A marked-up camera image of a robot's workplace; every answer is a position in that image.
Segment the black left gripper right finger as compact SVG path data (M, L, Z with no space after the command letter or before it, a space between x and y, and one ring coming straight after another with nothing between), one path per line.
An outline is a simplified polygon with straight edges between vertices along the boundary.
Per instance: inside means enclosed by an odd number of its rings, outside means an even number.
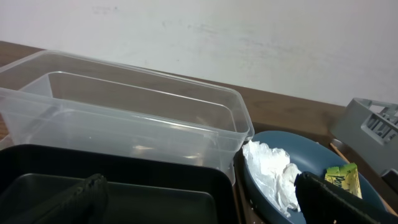
M397 224L397 216L319 178L302 172L295 194L307 224Z

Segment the dark blue plate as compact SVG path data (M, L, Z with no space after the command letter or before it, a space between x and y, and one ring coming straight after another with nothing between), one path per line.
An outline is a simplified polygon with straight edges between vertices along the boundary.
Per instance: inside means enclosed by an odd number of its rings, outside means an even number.
M322 145L292 133L265 131L256 134L251 141L266 143L271 148L284 149L290 155L290 161L296 164L301 172L311 172L323 180L325 180L327 168L348 164ZM291 216L287 218L265 198L254 183L245 158L243 172L249 198L257 212L266 218L269 223L306 223L302 211L296 212L289 209L288 212ZM361 199L378 209L386 211L377 192L360 173L359 182L363 196Z

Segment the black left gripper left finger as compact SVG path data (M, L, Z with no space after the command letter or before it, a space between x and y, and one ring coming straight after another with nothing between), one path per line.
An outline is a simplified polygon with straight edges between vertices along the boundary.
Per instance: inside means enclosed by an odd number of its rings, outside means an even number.
M94 174L25 212L6 224L97 224L103 223L108 207L108 181Z

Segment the grey dishwasher rack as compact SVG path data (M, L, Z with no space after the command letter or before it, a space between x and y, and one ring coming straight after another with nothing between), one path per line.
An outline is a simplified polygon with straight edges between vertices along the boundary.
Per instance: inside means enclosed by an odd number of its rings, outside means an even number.
M397 105L353 98L330 128L378 174L397 170Z

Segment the white tissue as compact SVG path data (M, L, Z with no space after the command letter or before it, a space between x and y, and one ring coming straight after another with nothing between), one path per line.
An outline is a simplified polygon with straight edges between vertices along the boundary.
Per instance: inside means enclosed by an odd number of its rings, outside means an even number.
M287 218L291 216L289 209L301 211L294 182L302 172L290 161L287 151L249 141L243 146L243 156L254 183L278 211Z

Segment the black plastic tray bin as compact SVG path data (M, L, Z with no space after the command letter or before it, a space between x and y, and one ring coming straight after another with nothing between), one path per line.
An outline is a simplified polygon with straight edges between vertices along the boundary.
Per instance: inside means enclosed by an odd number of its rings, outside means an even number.
M216 169L32 144L1 151L1 221L92 175L108 183L102 223L237 223L233 187Z

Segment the yellow green snack wrapper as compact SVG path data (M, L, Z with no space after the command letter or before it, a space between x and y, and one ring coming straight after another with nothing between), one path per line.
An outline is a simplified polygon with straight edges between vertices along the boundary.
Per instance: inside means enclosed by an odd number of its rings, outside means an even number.
M355 163L327 168L325 180L359 198L363 197Z

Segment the clear plastic bin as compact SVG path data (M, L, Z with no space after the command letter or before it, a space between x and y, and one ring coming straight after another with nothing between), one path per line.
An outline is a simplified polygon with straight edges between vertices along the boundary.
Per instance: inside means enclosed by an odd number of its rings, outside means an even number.
M1 116L14 144L210 167L229 178L254 136L236 90L49 50L1 67Z

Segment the wooden chopstick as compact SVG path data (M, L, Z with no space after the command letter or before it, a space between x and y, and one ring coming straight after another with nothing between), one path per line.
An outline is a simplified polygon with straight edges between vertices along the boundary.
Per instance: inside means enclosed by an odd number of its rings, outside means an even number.
M338 148L333 144L330 143L330 147L337 153L346 163L350 163L350 161L338 150Z

